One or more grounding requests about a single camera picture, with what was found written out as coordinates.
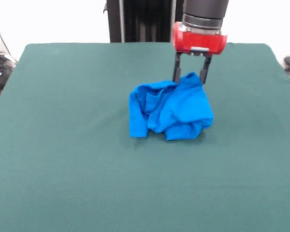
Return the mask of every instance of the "cloth fold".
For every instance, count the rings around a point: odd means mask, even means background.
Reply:
[[[197,138],[213,123],[203,85],[194,72],[178,84],[162,81],[143,84],[129,96],[130,136],[145,138],[148,131],[165,133],[166,140]]]

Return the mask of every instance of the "white wall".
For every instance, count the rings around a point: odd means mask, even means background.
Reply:
[[[108,43],[104,4],[105,0],[0,0],[0,31],[16,58],[29,43]],[[290,0],[230,0],[223,31],[230,42],[267,43],[282,63],[290,55]]]

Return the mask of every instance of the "crumpled blue shirt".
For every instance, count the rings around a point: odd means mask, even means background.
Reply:
[[[197,138],[213,123],[213,112],[194,72],[179,83],[143,84],[129,96],[130,136],[145,138],[148,131],[164,133],[166,140]]]

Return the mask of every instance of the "green tablecloth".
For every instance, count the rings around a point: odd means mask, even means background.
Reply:
[[[194,141],[129,137],[128,95],[171,79],[168,43],[32,44],[0,98],[0,232],[290,232],[290,80],[228,44]],[[182,74],[202,58],[183,56]]]

